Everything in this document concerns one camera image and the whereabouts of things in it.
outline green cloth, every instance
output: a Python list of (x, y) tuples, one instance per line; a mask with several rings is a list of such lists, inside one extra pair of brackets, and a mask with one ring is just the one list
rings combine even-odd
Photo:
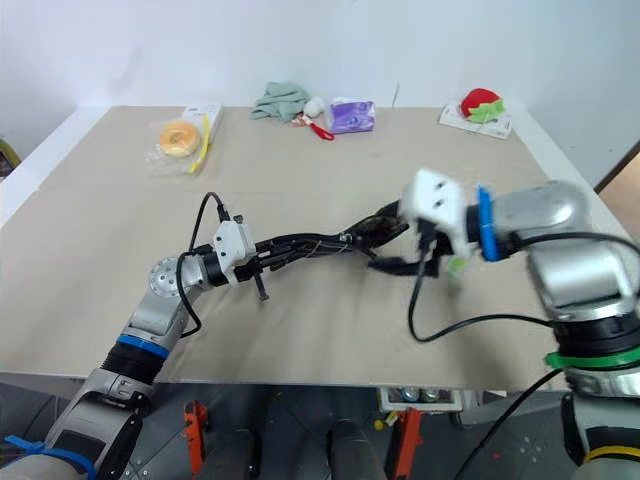
[(302, 112), (309, 101), (309, 94), (300, 85), (292, 82), (267, 83), (264, 96), (256, 100), (256, 108), (251, 118), (276, 117), (282, 122), (290, 122)]

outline white wall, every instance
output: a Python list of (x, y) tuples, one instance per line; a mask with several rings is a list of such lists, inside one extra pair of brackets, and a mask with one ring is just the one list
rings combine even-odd
[(76, 104), (325, 97), (524, 103), (595, 184), (640, 138), (637, 0), (0, 0), (0, 136), (28, 153)]

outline gray floor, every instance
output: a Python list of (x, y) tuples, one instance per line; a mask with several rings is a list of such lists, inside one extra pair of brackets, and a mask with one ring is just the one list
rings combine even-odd
[[(157, 407), (145, 419), (123, 478), (190, 478), (182, 408), (193, 399), (209, 407), (210, 448), (238, 428), (261, 434), (260, 479), (328, 479), (326, 435), (339, 418), (361, 425), (382, 462), (390, 443), (389, 429), (378, 432), (373, 428), (373, 421), (383, 416), (378, 413), (375, 389), (160, 385), (155, 395)], [(28, 429), (27, 439), (42, 439), (53, 422), (55, 407), (51, 397), (0, 385), (0, 433), (24, 436)], [(416, 453), (412, 478), (452, 478), (487, 428), (460, 430), (447, 415), (425, 416), (424, 444)], [(477, 458), (467, 478), (568, 479), (574, 468), (564, 453), (559, 411), (554, 409), (509, 420)]]

